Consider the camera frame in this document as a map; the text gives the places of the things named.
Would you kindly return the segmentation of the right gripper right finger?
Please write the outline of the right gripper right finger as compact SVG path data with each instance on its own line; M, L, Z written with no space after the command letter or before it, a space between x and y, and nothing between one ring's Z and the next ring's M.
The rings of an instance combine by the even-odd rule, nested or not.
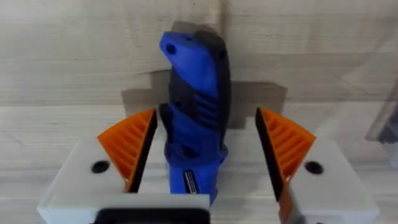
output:
M281 224L371 224L379 207L337 144L266 108L255 124Z

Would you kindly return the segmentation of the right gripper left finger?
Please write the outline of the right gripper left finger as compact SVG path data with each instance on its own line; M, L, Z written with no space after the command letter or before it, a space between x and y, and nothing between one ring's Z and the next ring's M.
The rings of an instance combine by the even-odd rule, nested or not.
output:
M157 128L154 108L112 125L72 149L37 206L46 223L94 223L99 210L139 191Z

